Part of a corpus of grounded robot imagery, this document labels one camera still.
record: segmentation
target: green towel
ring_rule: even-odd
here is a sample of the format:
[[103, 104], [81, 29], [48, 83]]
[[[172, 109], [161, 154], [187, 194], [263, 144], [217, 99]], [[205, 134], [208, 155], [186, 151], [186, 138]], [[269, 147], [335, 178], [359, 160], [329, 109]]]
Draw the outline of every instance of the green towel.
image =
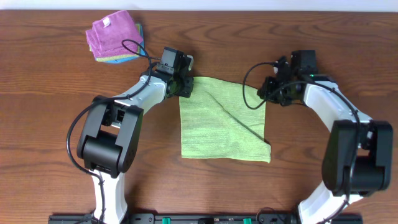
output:
[[[242, 85], [215, 78], [195, 77], [190, 98], [180, 97], [182, 157], [271, 161], [264, 142], [265, 104], [246, 107]], [[257, 90], [245, 86], [249, 105], [258, 105]]]

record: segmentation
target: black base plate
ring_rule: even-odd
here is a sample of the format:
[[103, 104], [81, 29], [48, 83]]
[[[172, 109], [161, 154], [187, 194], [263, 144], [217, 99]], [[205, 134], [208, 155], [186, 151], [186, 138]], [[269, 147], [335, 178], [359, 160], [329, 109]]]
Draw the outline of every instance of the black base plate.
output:
[[[87, 215], [52, 215], [49, 224], [91, 223], [91, 214]], [[153, 215], [150, 213], [132, 214], [125, 224], [164, 224], [163, 218], [170, 218], [171, 224], [247, 224], [243, 219], [250, 218], [252, 224], [299, 224], [291, 218], [290, 213], [262, 213], [255, 215]], [[332, 224], [363, 224], [360, 215], [340, 215]]]

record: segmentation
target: wood grain surface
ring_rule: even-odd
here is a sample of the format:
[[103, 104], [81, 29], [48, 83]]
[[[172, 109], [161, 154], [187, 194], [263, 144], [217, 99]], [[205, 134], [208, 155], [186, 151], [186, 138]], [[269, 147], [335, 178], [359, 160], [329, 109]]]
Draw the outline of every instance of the wood grain surface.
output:
[[[46, 223], [54, 213], [95, 208], [91, 177], [72, 166], [65, 136], [94, 96], [133, 86], [147, 60], [95, 62], [85, 31], [111, 11], [0, 11], [0, 223]], [[195, 58], [194, 76], [241, 83], [255, 63], [315, 49], [318, 66], [361, 111], [398, 128], [398, 14], [340, 12], [131, 11], [147, 50]], [[268, 67], [251, 74], [259, 88]], [[73, 133], [75, 150], [83, 125]], [[268, 103], [272, 160], [182, 159], [178, 98], [149, 111], [126, 174], [131, 211], [256, 213], [290, 210], [321, 182], [328, 131], [303, 106]], [[398, 220], [398, 147], [389, 190], [350, 206], [365, 223]]]

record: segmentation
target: black cable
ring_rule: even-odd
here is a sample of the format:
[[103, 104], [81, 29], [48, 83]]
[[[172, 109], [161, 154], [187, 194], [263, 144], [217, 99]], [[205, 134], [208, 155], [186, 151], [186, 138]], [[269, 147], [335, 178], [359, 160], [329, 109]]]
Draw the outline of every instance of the black cable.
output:
[[149, 68], [154, 68], [159, 62], [153, 62], [150, 66], [148, 66], [147, 70]]
[[275, 211], [275, 209], [273, 209], [273, 208], [271, 208], [271, 207], [262, 207], [262, 208], [260, 208], [260, 210], [259, 210], [259, 211], [257, 212], [257, 214], [256, 214], [256, 221], [257, 221], [257, 222], [263, 224], [263, 222], [259, 220], [259, 215], [261, 215], [261, 212], [262, 212], [264, 209], [272, 210], [272, 212], [273, 212], [275, 215], [278, 216], [278, 219], [280, 219], [283, 223], [285, 223], [286, 219], [282, 218], [282, 217]]
[[256, 110], [256, 109], [260, 108], [260, 106], [263, 105], [266, 102], [266, 101], [263, 101], [263, 102], [260, 103], [260, 105], [258, 105], [257, 107], [253, 108], [253, 107], [249, 106], [248, 103], [246, 102], [246, 95], [244, 94], [244, 86], [246, 85], [246, 79], [248, 78], [251, 70], [255, 69], [257, 66], [260, 66], [260, 65], [274, 65], [274, 62], [261, 62], [261, 63], [258, 63], [256, 65], [254, 65], [253, 67], [251, 67], [248, 70], [248, 72], [246, 72], [246, 74], [245, 74], [245, 76], [243, 78], [243, 101], [246, 104], [246, 106], [248, 108], [252, 109], [252, 110]]
[[[122, 41], [123, 47], [126, 48], [127, 50], [129, 50], [129, 49], [123, 44], [124, 41], [125, 41], [125, 40]], [[72, 161], [73, 165], [74, 165], [75, 167], [77, 167], [78, 169], [80, 169], [82, 172], [84, 172], [84, 173], [86, 173], [86, 174], [89, 174], [89, 175], [92, 175], [93, 177], [98, 178], [98, 181], [99, 181], [98, 184], [99, 184], [99, 187], [100, 187], [100, 189], [101, 189], [102, 208], [101, 208], [101, 216], [99, 217], [97, 223], [102, 223], [102, 220], [103, 220], [103, 218], [104, 218], [104, 212], [105, 212], [105, 209], [106, 209], [106, 208], [105, 208], [105, 196], [104, 196], [104, 181], [103, 181], [103, 179], [102, 179], [102, 177], [101, 177], [100, 175], [95, 174], [95, 173], [93, 173], [93, 172], [91, 172], [91, 171], [85, 169], [84, 167], [82, 167], [81, 165], [79, 165], [79, 164], [76, 162], [76, 160], [75, 160], [75, 159], [73, 158], [73, 156], [72, 156], [72, 151], [71, 151], [71, 149], [70, 149], [70, 136], [72, 135], [73, 128], [75, 127], [75, 125], [77, 124], [77, 122], [79, 121], [79, 119], [80, 119], [85, 113], [87, 113], [87, 111], [89, 111], [90, 109], [92, 109], [92, 108], [94, 108], [95, 106], [98, 106], [98, 105], [100, 105], [100, 104], [103, 104], [103, 103], [110, 103], [110, 102], [114, 102], [115, 100], [126, 100], [126, 99], [129, 99], [129, 98], [132, 98], [133, 96], [135, 96], [135, 95], [137, 95], [138, 93], [140, 93], [140, 92], [148, 85], [149, 80], [150, 80], [150, 78], [151, 78], [151, 76], [152, 76], [152, 74], [151, 74], [151, 70], [152, 70], [152, 66], [151, 66], [151, 65], [152, 65], [152, 61], [151, 61], [151, 59], [156, 59], [156, 58], [150, 57], [149, 54], [148, 54], [148, 52], [145, 50], [145, 48], [144, 48], [141, 44], [139, 44], [138, 42], [136, 42], [135, 40], [128, 40], [128, 41], [131, 41], [131, 42], [137, 44], [137, 45], [145, 52], [146, 55], [141, 55], [141, 54], [138, 54], [138, 55], [140, 55], [141, 57], [145, 57], [145, 58], [148, 59], [149, 68], [150, 68], [150, 69], [149, 69], [149, 72], [148, 72], [148, 79], [145, 81], [145, 83], [144, 83], [137, 91], [135, 91], [134, 93], [132, 93], [132, 94], [130, 94], [130, 95], [105, 98], [105, 99], [102, 99], [102, 100], [98, 100], [98, 101], [92, 103], [91, 105], [87, 106], [87, 107], [86, 107], [83, 111], [81, 111], [80, 114], [73, 120], [72, 124], [71, 124], [70, 127], [69, 127], [68, 134], [67, 134], [67, 152], [68, 152], [68, 155], [69, 155], [69, 159]]]
[[345, 105], [347, 105], [347, 107], [351, 110], [351, 112], [355, 118], [355, 121], [356, 121], [356, 137], [355, 137], [355, 142], [354, 142], [355, 149], [354, 149], [353, 155], [351, 157], [351, 169], [349, 170], [349, 179], [348, 179], [348, 183], [345, 188], [346, 199], [344, 200], [341, 207], [337, 210], [337, 212], [334, 215], [332, 215], [331, 217], [324, 219], [321, 222], [321, 224], [330, 222], [330, 220], [336, 218], [344, 210], [346, 205], [347, 206], [349, 205], [349, 195], [351, 193], [351, 182], [352, 182], [353, 174], [354, 174], [355, 159], [356, 159], [356, 156], [358, 155], [358, 146], [359, 146], [359, 142], [360, 142], [359, 132], [360, 132], [360, 128], [361, 128], [361, 123], [360, 123], [359, 116], [358, 116], [358, 110], [355, 109], [353, 107], [353, 105], [351, 105], [351, 103], [343, 95], [339, 94], [334, 88], [330, 88], [328, 86], [325, 86], [325, 85], [322, 85], [322, 84], [319, 84], [316, 82], [308, 82], [308, 81], [301, 81], [301, 80], [286, 83], [285, 85], [282, 85], [281, 87], [279, 87], [278, 89], [273, 91], [270, 95], [268, 95], [268, 97], [266, 97], [259, 105], [255, 106], [255, 107], [249, 106], [246, 101], [245, 94], [244, 94], [244, 86], [246, 85], [246, 79], [247, 79], [248, 75], [250, 74], [251, 70], [253, 70], [254, 68], [256, 68], [259, 65], [273, 65], [273, 63], [272, 62], [258, 63], [257, 65], [251, 67], [249, 69], [249, 71], [246, 73], [246, 75], [244, 76], [244, 79], [243, 79], [243, 101], [249, 109], [256, 110], [256, 109], [260, 108], [267, 100], [273, 98], [274, 96], [276, 96], [276, 94], [280, 93], [280, 91], [282, 91], [284, 88], [286, 88], [288, 86], [297, 85], [297, 84], [311, 84], [311, 85], [316, 85], [316, 86], [322, 87], [322, 88], [334, 93], [338, 98], [340, 98], [344, 102]]
[[122, 40], [122, 46], [123, 46], [126, 50], [130, 51], [131, 53], [136, 54], [136, 55], [141, 56], [141, 57], [145, 57], [145, 58], [148, 58], [148, 59], [152, 59], [152, 60], [160, 60], [160, 59], [161, 59], [161, 58], [150, 57], [149, 54], [145, 51], [145, 49], [144, 49], [144, 52], [145, 52], [146, 55], [142, 55], [142, 54], [140, 54], [140, 53], [138, 53], [138, 52], [135, 52], [135, 51], [131, 50], [130, 48], [128, 48], [128, 47], [124, 44], [126, 41], [133, 42], [133, 43], [137, 44], [138, 46], [140, 46], [142, 49], [144, 49], [144, 48], [142, 47], [141, 44], [138, 44], [135, 40], [131, 40], [131, 39]]

